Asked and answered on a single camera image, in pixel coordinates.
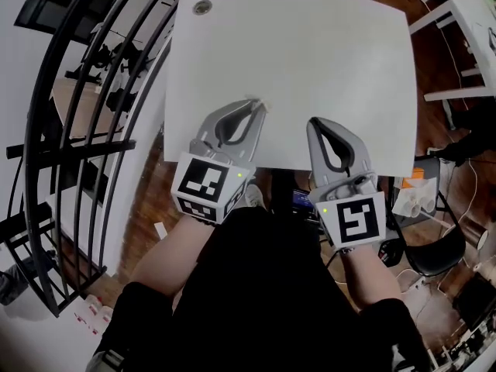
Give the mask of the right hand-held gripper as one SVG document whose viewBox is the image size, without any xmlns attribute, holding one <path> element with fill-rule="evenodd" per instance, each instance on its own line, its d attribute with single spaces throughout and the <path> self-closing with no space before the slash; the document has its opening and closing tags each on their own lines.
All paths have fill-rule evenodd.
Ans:
<svg viewBox="0 0 496 372">
<path fill-rule="evenodd" d="M 308 121 L 307 137 L 317 186 L 308 198 L 328 240 L 338 250 L 385 240 L 384 192 L 377 190 L 377 175 L 370 171 L 362 139 L 337 122 L 317 117 Z M 337 163 L 330 160 L 326 143 Z M 343 173 L 354 176 L 333 182 Z"/>
</svg>

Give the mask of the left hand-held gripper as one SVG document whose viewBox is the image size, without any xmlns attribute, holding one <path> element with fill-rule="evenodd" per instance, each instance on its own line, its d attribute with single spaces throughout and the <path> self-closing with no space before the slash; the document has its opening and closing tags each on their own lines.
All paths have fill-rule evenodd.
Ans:
<svg viewBox="0 0 496 372">
<path fill-rule="evenodd" d="M 267 107 L 258 99 L 231 102 L 210 113 L 177 164 L 171 195 L 179 212 L 221 224 L 243 197 Z"/>
</svg>

